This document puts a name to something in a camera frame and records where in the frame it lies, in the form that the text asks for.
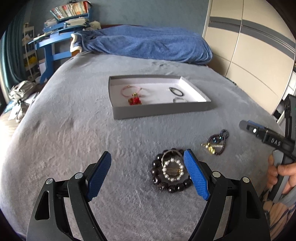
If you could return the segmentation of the person's right hand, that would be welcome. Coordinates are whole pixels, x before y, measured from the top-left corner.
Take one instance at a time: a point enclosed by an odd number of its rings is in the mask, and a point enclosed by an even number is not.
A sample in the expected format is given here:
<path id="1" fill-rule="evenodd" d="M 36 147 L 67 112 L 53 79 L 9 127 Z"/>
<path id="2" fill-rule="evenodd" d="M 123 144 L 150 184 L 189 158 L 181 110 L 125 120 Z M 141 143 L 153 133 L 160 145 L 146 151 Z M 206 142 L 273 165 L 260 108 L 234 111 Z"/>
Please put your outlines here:
<path id="1" fill-rule="evenodd" d="M 282 194 L 288 194 L 296 184 L 296 163 L 291 163 L 288 165 L 274 166 L 274 158 L 271 154 L 268 157 L 268 169 L 267 169 L 267 189 L 271 189 L 278 182 L 278 175 L 288 176 L 288 182 L 283 189 Z"/>

